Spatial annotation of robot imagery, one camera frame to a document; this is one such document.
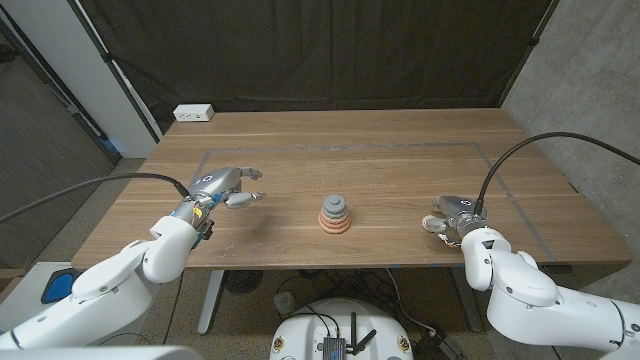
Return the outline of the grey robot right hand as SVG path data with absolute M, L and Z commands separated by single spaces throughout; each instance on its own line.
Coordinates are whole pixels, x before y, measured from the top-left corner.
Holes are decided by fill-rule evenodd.
M 462 239 L 471 231 L 488 226 L 487 212 L 475 214 L 476 202 L 459 196 L 439 196 L 433 199 L 432 209 L 442 217 L 426 215 L 422 227 L 436 234 L 447 246 L 460 247 Z

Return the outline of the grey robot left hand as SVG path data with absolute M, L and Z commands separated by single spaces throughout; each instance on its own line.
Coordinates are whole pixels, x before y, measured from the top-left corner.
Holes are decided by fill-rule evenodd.
M 229 209 L 240 209 L 263 200 L 266 197 L 263 192 L 242 191 L 243 177 L 258 180 L 262 173 L 251 167 L 224 167 L 205 174 L 187 188 L 189 194 L 171 216 L 198 228 L 220 204 Z

